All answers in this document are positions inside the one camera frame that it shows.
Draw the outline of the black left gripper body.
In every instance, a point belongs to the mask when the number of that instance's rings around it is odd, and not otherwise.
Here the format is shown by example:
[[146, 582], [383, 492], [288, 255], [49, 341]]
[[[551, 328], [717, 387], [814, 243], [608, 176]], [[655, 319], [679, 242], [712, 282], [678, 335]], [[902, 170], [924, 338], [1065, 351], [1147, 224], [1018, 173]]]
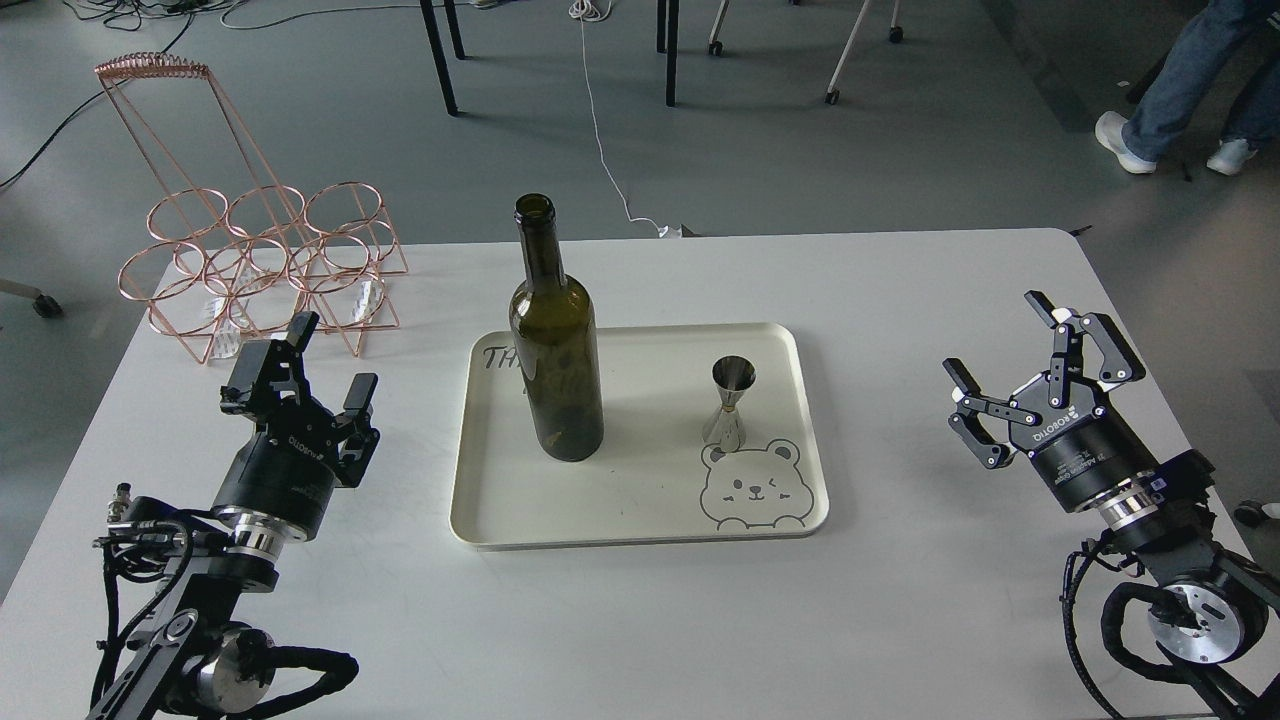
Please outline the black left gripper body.
[[255, 512], [285, 527], [291, 541], [311, 541], [337, 487], [360, 486], [380, 432], [372, 410], [330, 413], [310, 393], [303, 355], [284, 340], [248, 342], [220, 389], [220, 410], [253, 423], [236, 454], [212, 511], [224, 521]]

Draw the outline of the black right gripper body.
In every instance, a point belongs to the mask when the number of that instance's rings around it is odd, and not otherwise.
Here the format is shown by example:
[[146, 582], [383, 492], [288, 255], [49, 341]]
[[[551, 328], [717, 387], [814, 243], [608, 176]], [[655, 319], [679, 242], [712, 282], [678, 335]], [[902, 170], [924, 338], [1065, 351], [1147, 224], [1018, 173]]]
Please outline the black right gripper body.
[[1068, 512], [1100, 502], [1108, 492], [1149, 477], [1158, 466], [1137, 433], [1116, 413], [1103, 388], [1106, 382], [1139, 380], [1146, 368], [1138, 356], [1121, 351], [1117, 365], [1107, 365], [1101, 379], [1082, 374], [1078, 365], [1052, 357], [1050, 369], [1002, 402], [1041, 415], [1023, 427], [979, 415], [997, 443], [1010, 443], [1029, 457], [1042, 482]]

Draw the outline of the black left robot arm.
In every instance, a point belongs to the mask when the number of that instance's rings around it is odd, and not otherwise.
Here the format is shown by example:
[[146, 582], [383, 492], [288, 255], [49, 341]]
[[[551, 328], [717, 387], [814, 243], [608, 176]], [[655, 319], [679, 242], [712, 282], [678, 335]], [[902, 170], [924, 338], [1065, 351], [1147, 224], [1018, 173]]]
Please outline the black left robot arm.
[[268, 719], [343, 691], [355, 657], [279, 646], [233, 612], [271, 591], [283, 547], [317, 534], [332, 493], [360, 484], [380, 439], [378, 378], [357, 374], [340, 413], [311, 395], [305, 350], [319, 315], [298, 313], [280, 340], [239, 352], [220, 391], [225, 414], [253, 423], [207, 511], [116, 488], [102, 551], [108, 634], [91, 719]]

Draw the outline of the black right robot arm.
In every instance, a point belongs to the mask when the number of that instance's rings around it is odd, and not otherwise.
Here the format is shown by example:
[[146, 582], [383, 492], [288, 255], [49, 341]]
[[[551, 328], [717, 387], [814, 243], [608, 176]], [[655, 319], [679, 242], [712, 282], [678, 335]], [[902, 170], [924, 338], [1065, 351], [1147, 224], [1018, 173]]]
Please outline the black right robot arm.
[[1069, 555], [1059, 598], [1082, 684], [1119, 717], [1083, 661], [1074, 618], [1089, 568], [1116, 555], [1117, 571], [1133, 568], [1152, 583], [1123, 582], [1110, 592], [1100, 618], [1107, 653], [1148, 680], [1192, 688], [1216, 717], [1275, 719], [1277, 683], [1254, 693], [1226, 670], [1277, 614], [1277, 580], [1213, 538], [1213, 465], [1196, 450], [1158, 462], [1112, 407], [1110, 391], [1140, 380], [1146, 369], [1111, 316], [1056, 307], [1037, 290], [1025, 297], [1053, 332], [1048, 366], [996, 398], [960, 360], [946, 359], [956, 404], [948, 424], [984, 468], [1023, 454], [1066, 512], [1102, 516], [1100, 537]]

